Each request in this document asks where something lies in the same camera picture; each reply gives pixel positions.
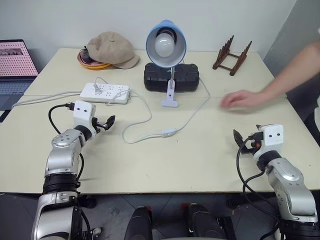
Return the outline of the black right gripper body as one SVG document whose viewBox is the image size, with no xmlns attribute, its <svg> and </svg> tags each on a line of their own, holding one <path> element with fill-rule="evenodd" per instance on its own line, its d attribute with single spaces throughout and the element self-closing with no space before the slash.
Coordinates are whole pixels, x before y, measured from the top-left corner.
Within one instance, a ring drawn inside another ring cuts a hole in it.
<svg viewBox="0 0 320 240">
<path fill-rule="evenodd" d="M 256 125 L 257 132 L 252 133 L 244 140 L 244 143 L 250 142 L 250 154 L 255 154 L 262 146 L 263 132 L 261 131 L 261 125 Z"/>
</svg>

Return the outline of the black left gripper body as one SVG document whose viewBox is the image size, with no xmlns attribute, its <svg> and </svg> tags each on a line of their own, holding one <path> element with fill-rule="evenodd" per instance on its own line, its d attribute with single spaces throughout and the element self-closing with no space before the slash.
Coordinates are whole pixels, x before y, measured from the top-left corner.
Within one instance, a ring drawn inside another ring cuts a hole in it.
<svg viewBox="0 0 320 240">
<path fill-rule="evenodd" d="M 91 119 L 91 124 L 93 126 L 93 128 L 95 129 L 96 134 L 98 134 L 101 129 L 104 128 L 104 125 L 98 122 L 98 119 L 96 117 L 93 117 Z"/>
</svg>

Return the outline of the person's bare hand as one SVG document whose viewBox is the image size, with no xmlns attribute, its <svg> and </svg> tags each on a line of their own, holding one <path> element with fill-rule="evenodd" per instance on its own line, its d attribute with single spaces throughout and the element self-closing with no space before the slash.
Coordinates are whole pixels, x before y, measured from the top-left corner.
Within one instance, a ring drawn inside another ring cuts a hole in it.
<svg viewBox="0 0 320 240">
<path fill-rule="evenodd" d="M 227 94 L 221 101 L 220 107 L 223 109 L 231 108 L 251 108 L 265 103 L 268 99 L 260 92 L 240 90 Z"/>
</svg>

